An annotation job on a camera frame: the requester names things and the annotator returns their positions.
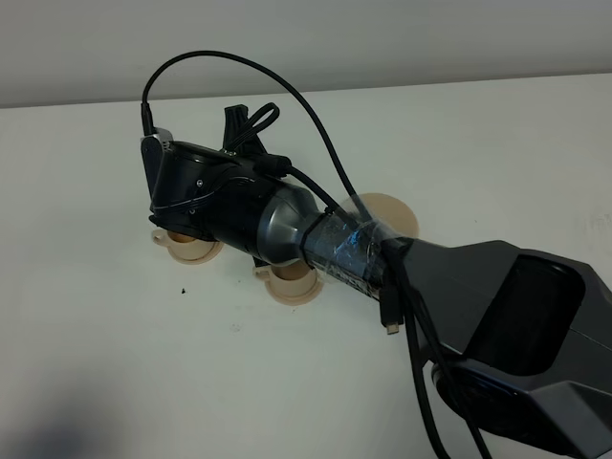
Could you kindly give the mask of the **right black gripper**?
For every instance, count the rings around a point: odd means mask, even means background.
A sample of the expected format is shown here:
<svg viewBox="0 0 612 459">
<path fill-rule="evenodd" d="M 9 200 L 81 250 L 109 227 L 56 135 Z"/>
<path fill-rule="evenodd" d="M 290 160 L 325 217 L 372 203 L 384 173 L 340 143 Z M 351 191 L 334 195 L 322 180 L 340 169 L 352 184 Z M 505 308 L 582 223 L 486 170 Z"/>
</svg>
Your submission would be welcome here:
<svg viewBox="0 0 612 459">
<path fill-rule="evenodd" d="M 222 147 L 237 156 L 267 154 L 258 132 L 237 143 L 265 115 L 264 107 L 251 117 L 246 105 L 226 107 Z M 161 229 L 222 242 L 271 263 L 270 248 L 258 235 L 264 229 L 268 204 L 286 186 L 256 172 L 250 159 L 188 142 L 171 142 L 150 198 L 149 220 Z"/>
</svg>

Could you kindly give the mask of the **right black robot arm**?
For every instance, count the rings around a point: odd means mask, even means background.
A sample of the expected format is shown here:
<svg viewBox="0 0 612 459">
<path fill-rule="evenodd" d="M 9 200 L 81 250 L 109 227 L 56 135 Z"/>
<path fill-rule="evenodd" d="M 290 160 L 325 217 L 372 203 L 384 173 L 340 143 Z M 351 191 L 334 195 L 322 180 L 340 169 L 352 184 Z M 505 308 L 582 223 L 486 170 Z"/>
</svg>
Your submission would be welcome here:
<svg viewBox="0 0 612 459">
<path fill-rule="evenodd" d="M 503 241 L 444 247 L 399 234 L 358 197 L 338 205 L 260 145 L 274 104 L 229 108 L 218 150 L 175 141 L 141 110 L 151 221 L 261 265 L 302 262 L 377 299 L 382 325 L 406 329 L 437 455 L 427 362 L 476 443 L 489 432 L 571 458 L 610 452 L 611 293 L 589 265 Z"/>
</svg>

